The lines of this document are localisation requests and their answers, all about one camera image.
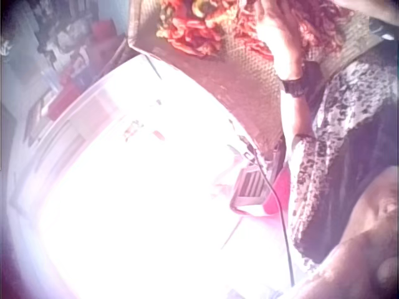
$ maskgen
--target patterned shirt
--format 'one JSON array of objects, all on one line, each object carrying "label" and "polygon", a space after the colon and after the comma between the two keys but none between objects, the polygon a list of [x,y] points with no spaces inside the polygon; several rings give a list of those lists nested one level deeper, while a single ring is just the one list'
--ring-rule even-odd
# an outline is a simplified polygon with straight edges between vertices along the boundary
[{"label": "patterned shirt", "polygon": [[340,242],[357,200],[398,165],[398,56],[382,44],[338,73],[314,119],[315,137],[296,136],[289,167],[289,234],[312,272]]}]

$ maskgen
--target finger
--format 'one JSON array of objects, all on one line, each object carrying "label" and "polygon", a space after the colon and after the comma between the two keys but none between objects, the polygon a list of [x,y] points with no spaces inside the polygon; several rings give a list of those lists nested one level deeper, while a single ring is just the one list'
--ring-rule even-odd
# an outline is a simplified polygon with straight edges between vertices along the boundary
[{"label": "finger", "polygon": [[257,0],[254,3],[254,7],[255,7],[255,18],[257,21],[261,21],[264,16],[264,9],[263,9],[261,0]]},{"label": "finger", "polygon": [[286,17],[291,16],[291,8],[289,7],[288,1],[287,0],[280,0],[280,9],[283,15]]},{"label": "finger", "polygon": [[277,0],[258,0],[258,2],[259,1],[262,2],[262,7],[265,11],[274,11],[276,8],[278,8]]}]

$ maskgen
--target black wristwatch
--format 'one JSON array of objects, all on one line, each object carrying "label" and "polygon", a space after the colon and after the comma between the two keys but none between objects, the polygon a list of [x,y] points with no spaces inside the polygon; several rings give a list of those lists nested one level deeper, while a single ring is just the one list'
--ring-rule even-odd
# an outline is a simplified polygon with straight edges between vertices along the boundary
[{"label": "black wristwatch", "polygon": [[280,89],[292,95],[293,97],[301,97],[306,92],[305,75],[297,80],[281,80],[279,79]]}]

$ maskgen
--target wall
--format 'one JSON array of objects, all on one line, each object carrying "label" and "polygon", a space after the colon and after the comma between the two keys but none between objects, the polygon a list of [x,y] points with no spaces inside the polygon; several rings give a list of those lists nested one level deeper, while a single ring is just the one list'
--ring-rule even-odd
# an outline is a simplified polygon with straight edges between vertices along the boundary
[{"label": "wall", "polygon": [[30,107],[49,88],[41,75],[48,65],[37,53],[37,24],[27,2],[17,3],[10,13],[16,36],[10,54],[1,57],[1,101],[18,122],[25,122]]},{"label": "wall", "polygon": [[118,34],[127,34],[130,0],[97,0],[99,19],[113,19]]}]

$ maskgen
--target hand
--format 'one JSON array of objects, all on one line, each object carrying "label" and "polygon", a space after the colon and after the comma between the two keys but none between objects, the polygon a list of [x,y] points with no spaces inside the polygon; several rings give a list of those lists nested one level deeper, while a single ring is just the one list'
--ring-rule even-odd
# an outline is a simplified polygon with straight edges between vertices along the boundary
[{"label": "hand", "polygon": [[299,26],[287,0],[255,2],[257,36],[274,56],[274,68],[282,80],[302,76],[302,47]]}]

